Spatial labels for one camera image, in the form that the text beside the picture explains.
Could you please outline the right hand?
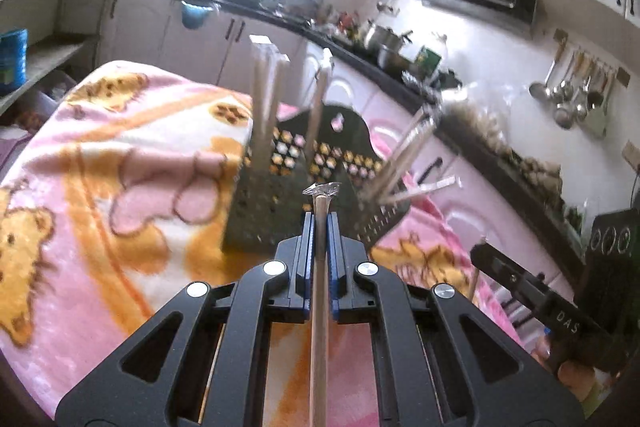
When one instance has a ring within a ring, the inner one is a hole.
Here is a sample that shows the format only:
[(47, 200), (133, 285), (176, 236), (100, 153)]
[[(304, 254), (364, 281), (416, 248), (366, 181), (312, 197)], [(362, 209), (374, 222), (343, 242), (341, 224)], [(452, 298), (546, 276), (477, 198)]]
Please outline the right hand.
[(548, 360), (551, 355), (550, 341), (547, 336), (539, 336), (530, 355), (577, 398), (586, 416), (590, 416), (608, 397), (617, 377), (602, 373), (591, 366), (566, 360), (554, 371)]

